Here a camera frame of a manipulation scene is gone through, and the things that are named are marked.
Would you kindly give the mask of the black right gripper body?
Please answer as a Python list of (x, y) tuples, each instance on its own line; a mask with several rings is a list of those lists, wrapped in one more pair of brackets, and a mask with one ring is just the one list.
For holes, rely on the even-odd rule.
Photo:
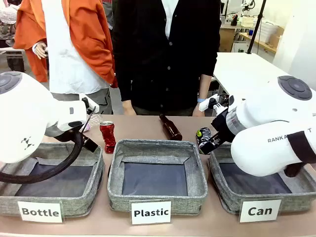
[(235, 136), (238, 134), (238, 118), (235, 110), (224, 110), (211, 123), (217, 131), (212, 136), (215, 143), (232, 143)]

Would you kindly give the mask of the person right hand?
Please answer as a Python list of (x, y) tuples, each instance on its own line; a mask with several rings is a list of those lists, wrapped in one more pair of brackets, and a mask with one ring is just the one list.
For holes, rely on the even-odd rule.
[(132, 106), (131, 100), (126, 100), (122, 102), (123, 113), (126, 116), (136, 116), (136, 112)]

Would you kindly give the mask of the person left hand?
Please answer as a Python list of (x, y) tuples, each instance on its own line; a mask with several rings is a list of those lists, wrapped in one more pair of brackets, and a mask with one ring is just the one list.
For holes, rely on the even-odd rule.
[(193, 117), (204, 117), (205, 116), (205, 112), (204, 111), (202, 112), (199, 110), (199, 105), (200, 105), (200, 103), (198, 102), (196, 107), (193, 110), (193, 113), (192, 113)]

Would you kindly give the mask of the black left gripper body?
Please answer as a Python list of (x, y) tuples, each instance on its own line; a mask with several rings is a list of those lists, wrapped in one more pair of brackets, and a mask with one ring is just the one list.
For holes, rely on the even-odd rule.
[(93, 153), (98, 148), (98, 145), (93, 140), (83, 135), (83, 147)]

